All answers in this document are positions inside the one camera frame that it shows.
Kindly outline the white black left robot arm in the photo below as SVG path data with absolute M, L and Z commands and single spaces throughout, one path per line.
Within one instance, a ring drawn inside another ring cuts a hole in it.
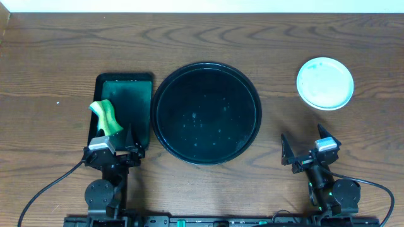
M 94 137 L 83 149 L 84 165 L 102 172 L 102 178 L 85 191 L 91 226 L 127 226 L 134 219 L 126 211 L 128 174 L 130 168 L 140 166 L 145 149 L 132 125 L 128 125 L 123 151 L 117 154 L 110 136 Z

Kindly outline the green sponge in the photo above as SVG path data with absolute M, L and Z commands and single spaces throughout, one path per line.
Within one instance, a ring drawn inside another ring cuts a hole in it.
M 92 102 L 89 109 L 98 117 L 97 129 L 102 130 L 104 136 L 113 136 L 123 130 L 116 120 L 114 106 L 108 99 Z

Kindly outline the green plate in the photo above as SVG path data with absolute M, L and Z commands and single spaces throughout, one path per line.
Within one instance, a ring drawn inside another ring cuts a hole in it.
M 307 61 L 297 73 L 299 96 L 309 106 L 332 111 L 344 107 L 354 93 L 354 79 L 348 68 L 329 57 Z

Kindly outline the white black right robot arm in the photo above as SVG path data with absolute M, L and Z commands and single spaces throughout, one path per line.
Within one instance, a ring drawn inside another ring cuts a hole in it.
M 320 139 L 307 155 L 295 156 L 284 134 L 281 135 L 283 166 L 291 165 L 292 173 L 304 172 L 309 181 L 311 202 L 326 217 L 348 216 L 359 212 L 360 185 L 346 178 L 334 179 L 329 165 L 338 159 L 342 145 L 322 125 Z

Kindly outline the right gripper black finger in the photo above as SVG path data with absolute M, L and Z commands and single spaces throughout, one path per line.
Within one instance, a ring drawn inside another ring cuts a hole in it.
M 332 136 L 321 124 L 318 124 L 317 127 L 321 139 L 331 137 L 334 140 L 334 142 L 336 142 L 338 147 L 342 145 L 341 142 L 336 137 Z
M 294 162 L 295 156 L 284 134 L 281 134 L 281 141 L 282 141 L 281 163 L 283 166 L 291 165 Z

